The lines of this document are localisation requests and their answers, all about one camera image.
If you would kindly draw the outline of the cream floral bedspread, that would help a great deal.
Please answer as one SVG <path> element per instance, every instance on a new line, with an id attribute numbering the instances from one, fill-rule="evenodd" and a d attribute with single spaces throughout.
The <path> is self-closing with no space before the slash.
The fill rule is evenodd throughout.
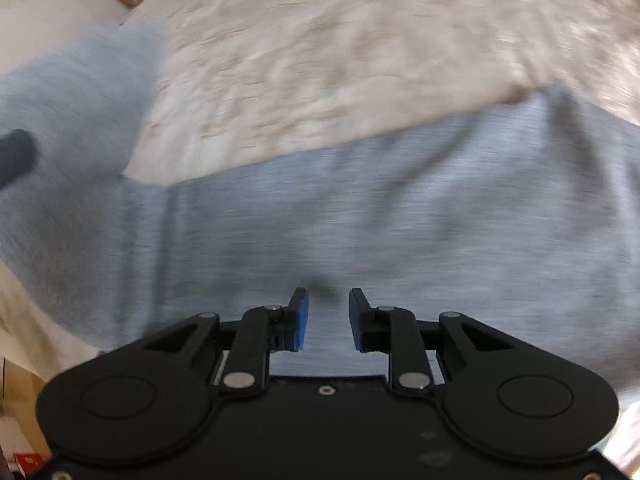
<path id="1" fill-rule="evenodd" d="M 171 186 L 521 101 L 560 84 L 639 130 L 639 0 L 146 0 L 100 32 L 160 40 L 127 179 Z M 1 260 L 1 350 L 43 379 L 103 351 L 45 316 Z"/>

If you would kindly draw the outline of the grey speckled pants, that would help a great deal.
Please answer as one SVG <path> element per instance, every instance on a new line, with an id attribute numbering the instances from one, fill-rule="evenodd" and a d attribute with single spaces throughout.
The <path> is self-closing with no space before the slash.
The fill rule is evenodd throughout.
<path id="1" fill-rule="evenodd" d="M 521 101 L 171 186 L 124 171 L 160 40 L 100 32 L 1 81 L 1 137 L 36 166 L 1 188 L 1 260 L 39 310 L 108 351 L 202 311 L 308 289 L 282 374 L 377 373 L 349 289 L 460 311 L 639 393 L 639 130 L 560 84 Z"/>

